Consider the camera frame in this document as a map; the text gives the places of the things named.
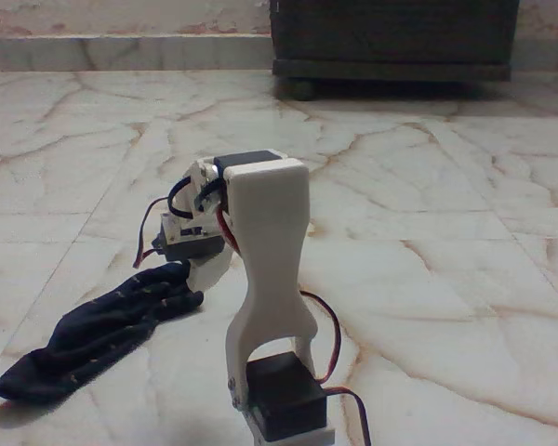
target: robotic arm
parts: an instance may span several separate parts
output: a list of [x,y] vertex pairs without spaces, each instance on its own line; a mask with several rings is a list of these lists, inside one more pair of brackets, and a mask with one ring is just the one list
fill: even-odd
[[[229,268],[233,251],[244,260],[248,288],[228,329],[226,361],[232,405],[244,415],[255,446],[334,444],[326,397],[351,391],[327,391],[324,380],[314,378],[311,342],[317,325],[298,286],[310,220],[307,167],[277,151],[203,158],[172,189],[167,204],[153,250],[167,261],[188,259],[193,291],[213,286]],[[140,249],[135,266],[141,259]],[[338,356],[337,321],[336,329]],[[248,360],[258,347],[288,337],[295,351]],[[364,404],[354,396],[369,445]]]

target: red wire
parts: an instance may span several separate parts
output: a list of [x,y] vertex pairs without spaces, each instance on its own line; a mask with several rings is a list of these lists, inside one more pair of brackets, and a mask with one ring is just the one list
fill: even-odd
[[225,221],[225,217],[223,216],[223,208],[221,205],[217,207],[217,211],[215,213],[217,215],[217,222],[219,223],[219,228],[221,229],[221,233],[223,234],[223,238],[230,244],[232,249],[240,254],[240,247],[238,246],[238,242],[233,237],[232,230]]
[[328,387],[325,388],[325,393],[327,396],[351,395],[355,398],[355,402],[357,403],[357,409],[360,413],[360,424],[362,425],[362,434],[364,435],[364,445],[372,446],[372,442],[370,440],[370,427],[368,425],[368,415],[365,412],[364,402],[362,401],[360,396],[357,393],[355,393],[353,390],[346,387]]
[[142,218],[142,222],[140,223],[140,229],[139,229],[139,249],[137,250],[137,256],[134,260],[134,263],[132,264],[132,268],[134,268],[134,269],[137,269],[138,267],[140,267],[140,264],[145,259],[145,257],[152,254],[153,251],[154,251],[154,250],[153,251],[150,250],[150,251],[147,251],[147,253],[143,254],[144,241],[142,240],[142,231],[144,230],[145,222],[147,221],[147,217],[149,216],[149,213],[151,212],[151,209],[153,209],[153,206],[155,206],[159,202],[162,202],[163,200],[167,200],[167,197],[162,197],[162,198],[158,198],[156,200],[153,200],[151,202],[151,204],[149,204],[149,206],[147,207],[147,211],[145,212],[145,216]]
[[328,370],[326,371],[326,375],[317,381],[320,384],[324,384],[328,381],[328,378],[331,377],[333,372],[335,372],[335,368],[337,367],[337,361],[339,360],[339,353],[341,351],[341,326],[339,324],[339,318],[333,309],[325,302],[325,300],[320,297],[319,295],[315,295],[310,291],[299,290],[300,293],[303,295],[311,298],[314,302],[318,303],[331,317],[333,321],[333,328],[335,329],[335,343],[333,344],[333,352],[331,353],[331,358],[328,362]]

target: marble floor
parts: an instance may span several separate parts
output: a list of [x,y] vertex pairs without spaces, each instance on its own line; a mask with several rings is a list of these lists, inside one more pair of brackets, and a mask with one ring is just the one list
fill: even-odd
[[[195,158],[273,148],[311,169],[300,280],[341,317],[331,383],[365,398],[374,444],[558,446],[558,74],[329,88],[307,103],[272,84],[0,74],[0,374],[133,274],[146,204]],[[224,357],[245,289],[236,258],[203,311],[60,407],[0,400],[0,446],[251,444]],[[322,368],[331,325],[314,314]],[[329,412],[337,444],[360,446],[351,402]]]

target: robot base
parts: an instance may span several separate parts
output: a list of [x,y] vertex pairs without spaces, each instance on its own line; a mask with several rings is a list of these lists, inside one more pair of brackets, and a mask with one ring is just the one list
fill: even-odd
[[331,446],[335,444],[335,429],[330,424],[322,429],[268,442],[262,437],[259,427],[254,422],[252,416],[247,414],[245,419],[254,437],[254,446]]

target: wall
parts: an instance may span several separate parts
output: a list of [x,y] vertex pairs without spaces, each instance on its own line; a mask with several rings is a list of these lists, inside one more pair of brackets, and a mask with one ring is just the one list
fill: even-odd
[[[268,7],[268,0],[0,0],[0,37],[265,34]],[[522,0],[517,35],[558,38],[558,0]]]

